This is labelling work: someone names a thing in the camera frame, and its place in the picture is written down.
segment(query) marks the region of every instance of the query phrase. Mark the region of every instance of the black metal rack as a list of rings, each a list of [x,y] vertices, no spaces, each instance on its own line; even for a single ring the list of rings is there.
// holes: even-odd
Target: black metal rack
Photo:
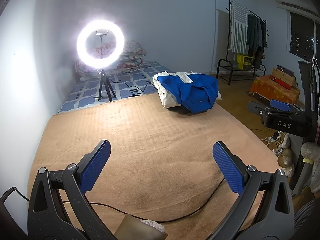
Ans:
[[[259,77],[256,72],[263,72],[263,75],[266,74],[266,67],[261,64],[261,66],[263,66],[264,69],[256,68],[255,66],[252,66],[251,69],[239,69],[239,68],[235,68],[233,66],[233,63],[231,61],[228,60],[228,53],[229,53],[229,42],[230,42],[230,25],[231,25],[231,15],[230,15],[230,10],[231,10],[231,2],[232,0],[229,0],[229,9],[227,8],[227,10],[229,11],[229,32],[228,32],[228,44],[227,44],[227,53],[226,53],[226,58],[222,58],[218,61],[218,67],[217,67],[217,74],[216,74],[216,78],[218,79],[219,77],[225,81],[228,82],[228,86],[230,86],[231,81],[246,81],[246,80],[254,80],[256,77]],[[247,10],[249,12],[251,12],[252,14],[254,14],[256,17],[258,17],[259,19],[261,19],[262,21],[264,21],[267,25],[267,21],[263,20],[262,18],[260,18],[258,15],[256,15],[254,12],[250,11],[248,8]],[[221,62],[227,62],[229,63],[229,65],[220,65]],[[230,71],[229,75],[219,75],[219,70],[220,67]],[[233,76],[233,72],[234,71],[244,71],[244,72],[253,72],[252,74],[237,74]]]

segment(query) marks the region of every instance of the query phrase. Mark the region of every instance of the screw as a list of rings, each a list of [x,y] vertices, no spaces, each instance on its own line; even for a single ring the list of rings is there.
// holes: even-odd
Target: screw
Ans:
[[[257,170],[257,168],[253,165],[247,166],[247,169],[248,169],[248,171],[256,171]]]
[[[45,171],[46,171],[46,168],[45,168],[45,167],[42,167],[42,168],[39,169],[39,173],[40,173],[40,174],[44,173]]]
[[[69,171],[73,171],[73,170],[76,169],[76,167],[77,167],[77,165],[74,164],[74,163],[72,163],[72,164],[70,164],[70,165],[68,166],[68,170],[69,170]]]
[[[278,169],[278,170],[277,170],[277,173],[280,174],[281,176],[283,176],[283,175],[285,174],[285,173],[284,173],[284,170],[281,170],[281,169]]]

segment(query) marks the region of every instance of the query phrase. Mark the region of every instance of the striped towel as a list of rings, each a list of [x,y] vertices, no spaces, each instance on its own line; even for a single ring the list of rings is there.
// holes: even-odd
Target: striped towel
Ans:
[[[229,49],[236,53],[245,54],[248,33],[248,10],[236,1],[231,0],[230,16]]]

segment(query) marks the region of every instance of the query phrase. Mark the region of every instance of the yellow tape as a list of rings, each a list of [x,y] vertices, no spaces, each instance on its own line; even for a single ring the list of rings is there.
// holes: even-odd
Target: yellow tape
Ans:
[[[309,160],[309,159],[306,159],[306,158],[303,159],[303,162],[304,163],[309,163],[309,164],[313,164],[314,163],[313,160]]]

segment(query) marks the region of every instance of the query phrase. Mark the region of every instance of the blue patterned bedsheet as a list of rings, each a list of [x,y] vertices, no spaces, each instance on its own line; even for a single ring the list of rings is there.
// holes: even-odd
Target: blue patterned bedsheet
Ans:
[[[163,71],[167,71],[169,73],[172,72],[155,61],[148,61],[145,62],[145,64],[140,70],[108,76],[113,90],[115,91],[117,96],[116,98],[112,99],[114,101],[121,100],[137,94],[137,92],[130,91],[136,89],[135,87],[129,88],[125,84],[113,82],[125,82],[129,86],[137,86],[143,90],[147,82],[151,81],[153,83],[152,77],[155,74]],[[99,85],[100,78],[90,79],[87,81],[79,81],[75,85],[74,89],[71,91],[63,106],[61,107],[59,114],[108,103],[109,99],[104,86],[102,87],[102,95],[104,96],[103,99],[98,101],[97,98],[94,98],[99,95]],[[144,92],[142,93],[140,91],[140,94],[146,95],[156,92],[157,90],[153,87],[153,85],[148,84]]]

